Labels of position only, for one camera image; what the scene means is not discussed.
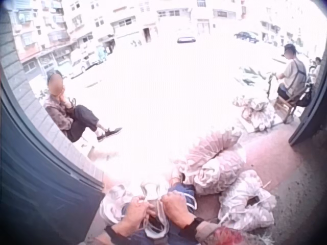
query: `hand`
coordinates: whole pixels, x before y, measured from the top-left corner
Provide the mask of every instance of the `hand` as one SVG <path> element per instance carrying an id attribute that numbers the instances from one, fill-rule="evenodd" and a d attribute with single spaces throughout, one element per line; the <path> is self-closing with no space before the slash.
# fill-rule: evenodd
<path id="1" fill-rule="evenodd" d="M 65 90 L 66 90 L 65 86 L 62 85 L 62 91 L 59 94 L 59 101 L 61 101 L 61 102 L 65 102 L 66 101 L 66 98 L 65 98 L 65 95 L 64 95 L 65 94 Z"/>
<path id="2" fill-rule="evenodd" d="M 151 210 L 153 205 L 144 201 L 144 197 L 133 197 L 127 207 L 125 217 L 118 224 L 112 226 L 112 229 L 123 236 L 129 236 L 139 229 L 141 222 L 149 215 L 155 216 Z"/>
<path id="3" fill-rule="evenodd" d="M 161 198 L 165 214 L 179 228 L 184 229 L 190 225 L 196 218 L 195 215 L 188 211 L 186 198 L 177 191 L 168 192 Z"/>

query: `white t-shirt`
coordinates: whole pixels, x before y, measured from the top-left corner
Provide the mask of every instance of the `white t-shirt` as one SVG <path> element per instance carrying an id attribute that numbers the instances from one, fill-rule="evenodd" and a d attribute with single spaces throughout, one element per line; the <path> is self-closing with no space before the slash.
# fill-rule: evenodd
<path id="1" fill-rule="evenodd" d="M 320 65 L 317 65 L 315 71 L 313 72 L 313 74 L 315 75 L 315 77 L 312 77 L 311 80 L 313 83 L 316 83 L 317 77 L 319 75 L 319 71 L 320 71 Z"/>
<path id="2" fill-rule="evenodd" d="M 290 60 L 285 71 L 284 85 L 287 89 L 288 96 L 292 96 L 302 90 L 306 85 L 306 76 L 298 72 L 302 71 L 307 74 L 306 67 L 298 58 Z"/>

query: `sitting woman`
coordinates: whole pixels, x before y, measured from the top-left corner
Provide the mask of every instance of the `sitting woman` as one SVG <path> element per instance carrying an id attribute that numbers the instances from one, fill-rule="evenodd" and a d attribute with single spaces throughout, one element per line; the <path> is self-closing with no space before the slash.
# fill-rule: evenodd
<path id="1" fill-rule="evenodd" d="M 98 142 L 122 129 L 110 131 L 85 106 L 74 106 L 64 95 L 65 88 L 59 71 L 49 74 L 47 82 L 50 94 L 44 102 L 45 110 L 71 142 L 79 140 L 87 127 L 95 132 Z"/>

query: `blue jeans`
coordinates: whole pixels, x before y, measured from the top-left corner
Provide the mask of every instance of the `blue jeans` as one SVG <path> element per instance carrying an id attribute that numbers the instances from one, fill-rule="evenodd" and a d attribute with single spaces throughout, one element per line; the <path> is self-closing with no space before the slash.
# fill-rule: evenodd
<path id="1" fill-rule="evenodd" d="M 184 185 L 182 183 L 177 183 L 174 187 L 171 187 L 169 191 L 177 190 L 182 193 L 187 193 L 194 197 L 195 195 L 195 189 L 193 185 Z M 186 197 L 186 202 L 194 206 L 194 200 L 190 197 Z M 122 210 L 122 214 L 126 213 L 127 205 L 124 206 Z M 194 213 L 195 210 L 193 210 L 191 207 L 188 206 L 188 210 L 190 213 Z M 180 232 L 180 229 L 175 226 L 171 221 L 169 221 L 169 231 L 168 231 L 168 244 L 169 245 L 196 245 L 199 244 L 198 242 L 189 241 L 188 239 L 181 237 L 178 235 Z M 142 245 L 155 245 L 154 240 L 148 238 L 145 234 L 144 230 L 140 230 L 135 232 L 131 235 L 131 240 L 134 240 Z"/>

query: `man sitting on chair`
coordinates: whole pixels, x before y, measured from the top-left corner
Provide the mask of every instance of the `man sitting on chair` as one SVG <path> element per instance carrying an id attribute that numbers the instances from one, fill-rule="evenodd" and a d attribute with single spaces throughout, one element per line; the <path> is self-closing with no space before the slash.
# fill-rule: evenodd
<path id="1" fill-rule="evenodd" d="M 285 52 L 282 56 L 289 60 L 286 65 L 285 71 L 277 76 L 277 79 L 284 79 L 280 83 L 277 93 L 286 101 L 299 94 L 306 86 L 307 72 L 306 67 L 302 61 L 296 56 L 296 48 L 293 44 L 285 45 Z"/>

